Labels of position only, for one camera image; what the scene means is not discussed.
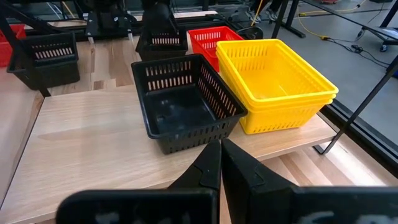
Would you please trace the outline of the red slotted plastic basket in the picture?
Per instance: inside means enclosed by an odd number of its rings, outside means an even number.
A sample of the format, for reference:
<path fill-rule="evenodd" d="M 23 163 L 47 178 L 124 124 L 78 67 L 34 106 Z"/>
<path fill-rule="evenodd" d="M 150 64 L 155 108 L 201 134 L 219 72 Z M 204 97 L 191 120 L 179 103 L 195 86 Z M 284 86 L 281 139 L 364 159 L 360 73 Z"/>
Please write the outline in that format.
<path fill-rule="evenodd" d="M 24 24 L 11 24 L 10 27 L 17 39 L 26 38 Z M 12 47 L 6 39 L 6 36 L 0 30 L 0 67 L 8 66 L 11 55 Z"/>
<path fill-rule="evenodd" d="M 216 56 L 216 44 L 224 40 L 243 40 L 243 38 L 229 27 L 210 27 L 188 31 L 192 50 L 195 54 L 202 54 L 211 66 L 218 72 L 219 63 Z"/>

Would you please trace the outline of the person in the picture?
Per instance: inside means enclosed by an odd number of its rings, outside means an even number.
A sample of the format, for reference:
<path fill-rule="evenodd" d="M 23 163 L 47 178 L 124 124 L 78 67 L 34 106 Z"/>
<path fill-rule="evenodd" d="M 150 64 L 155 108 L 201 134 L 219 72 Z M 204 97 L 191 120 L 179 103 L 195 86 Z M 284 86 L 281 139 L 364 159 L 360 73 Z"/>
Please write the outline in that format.
<path fill-rule="evenodd" d="M 246 11 L 246 15 L 253 23 L 258 24 L 262 21 L 260 13 L 269 1 L 271 1 L 271 5 L 266 9 L 266 14 L 271 21 L 277 20 L 277 11 L 283 0 L 254 0 L 252 6 Z"/>

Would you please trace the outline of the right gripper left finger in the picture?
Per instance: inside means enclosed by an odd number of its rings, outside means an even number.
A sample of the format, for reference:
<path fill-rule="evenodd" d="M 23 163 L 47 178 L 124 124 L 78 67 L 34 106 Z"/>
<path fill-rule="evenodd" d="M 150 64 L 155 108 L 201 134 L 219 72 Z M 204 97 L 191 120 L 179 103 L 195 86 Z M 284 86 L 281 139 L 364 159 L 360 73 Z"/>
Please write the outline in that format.
<path fill-rule="evenodd" d="M 219 224 L 221 144 L 206 145 L 165 189 L 84 190 L 58 206 L 56 224 Z"/>

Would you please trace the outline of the yellow slotted plastic basket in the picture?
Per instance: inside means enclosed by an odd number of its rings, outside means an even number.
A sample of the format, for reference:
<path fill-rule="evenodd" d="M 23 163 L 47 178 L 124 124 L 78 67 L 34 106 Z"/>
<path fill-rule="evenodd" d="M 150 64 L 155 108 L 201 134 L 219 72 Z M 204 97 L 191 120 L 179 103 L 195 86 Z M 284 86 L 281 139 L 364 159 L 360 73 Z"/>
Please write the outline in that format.
<path fill-rule="evenodd" d="M 222 74 L 248 102 L 267 106 L 323 100 L 338 88 L 279 39 L 219 41 L 216 53 Z"/>
<path fill-rule="evenodd" d="M 256 103 L 248 96 L 239 94 L 239 100 L 248 110 L 239 122 L 246 134 L 298 128 L 335 97 L 334 93 L 307 93 L 269 98 Z"/>

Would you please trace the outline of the black table leg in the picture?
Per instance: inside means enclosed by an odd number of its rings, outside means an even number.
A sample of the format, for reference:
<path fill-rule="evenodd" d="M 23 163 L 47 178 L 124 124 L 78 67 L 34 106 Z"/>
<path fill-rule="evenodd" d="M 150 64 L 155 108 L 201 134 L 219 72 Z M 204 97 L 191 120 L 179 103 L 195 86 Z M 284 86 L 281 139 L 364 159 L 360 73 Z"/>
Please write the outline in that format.
<path fill-rule="evenodd" d="M 295 34 L 297 37 L 300 37 L 301 39 L 306 38 L 306 35 L 303 32 L 300 32 L 299 30 L 292 27 L 292 22 L 293 22 L 295 13 L 297 12 L 297 8 L 298 8 L 300 0 L 292 0 L 292 4 L 290 7 L 290 11 L 289 11 L 287 20 L 285 22 L 283 22 L 284 15 L 285 15 L 289 1 L 290 0 L 282 0 L 282 4 L 281 4 L 280 10 L 279 10 L 278 17 L 277 17 L 277 20 L 275 21 L 274 30 L 271 35 L 272 39 L 277 38 L 281 27 L 283 27 L 284 29 L 288 30 L 289 32 Z"/>

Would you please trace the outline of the black rounded plastic part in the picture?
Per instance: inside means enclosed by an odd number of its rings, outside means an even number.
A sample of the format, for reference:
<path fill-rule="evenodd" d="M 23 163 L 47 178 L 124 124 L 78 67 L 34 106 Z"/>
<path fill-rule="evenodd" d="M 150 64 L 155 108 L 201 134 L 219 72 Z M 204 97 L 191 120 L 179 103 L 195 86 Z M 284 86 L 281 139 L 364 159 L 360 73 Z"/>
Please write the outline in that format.
<path fill-rule="evenodd" d="M 263 39 L 264 38 L 263 30 L 257 26 L 246 27 L 246 28 L 237 30 L 236 33 L 239 34 L 242 38 L 247 39 L 247 40 Z"/>

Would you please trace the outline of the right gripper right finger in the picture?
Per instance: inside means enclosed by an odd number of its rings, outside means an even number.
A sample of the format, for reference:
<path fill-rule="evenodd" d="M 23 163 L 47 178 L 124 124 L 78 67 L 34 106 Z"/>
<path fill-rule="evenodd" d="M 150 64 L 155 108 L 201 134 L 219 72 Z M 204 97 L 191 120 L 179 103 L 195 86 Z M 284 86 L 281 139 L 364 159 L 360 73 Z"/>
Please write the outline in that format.
<path fill-rule="evenodd" d="M 232 224 L 398 224 L 398 187 L 301 187 L 229 139 L 221 149 Z"/>

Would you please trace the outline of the black slotted plastic basket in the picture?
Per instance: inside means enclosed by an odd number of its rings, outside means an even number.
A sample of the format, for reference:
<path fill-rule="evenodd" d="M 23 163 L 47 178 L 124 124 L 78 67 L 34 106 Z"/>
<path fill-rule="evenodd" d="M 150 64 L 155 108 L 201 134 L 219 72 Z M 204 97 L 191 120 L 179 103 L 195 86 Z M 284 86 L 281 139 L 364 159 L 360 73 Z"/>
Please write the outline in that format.
<path fill-rule="evenodd" d="M 188 51 L 187 30 L 152 32 L 143 30 L 136 46 L 142 61 L 184 56 Z"/>
<path fill-rule="evenodd" d="M 131 65 L 149 138 L 164 154 L 227 138 L 248 111 L 201 54 Z"/>
<path fill-rule="evenodd" d="M 78 52 L 72 33 L 27 37 L 21 42 L 34 59 L 47 88 L 67 85 L 80 80 Z"/>

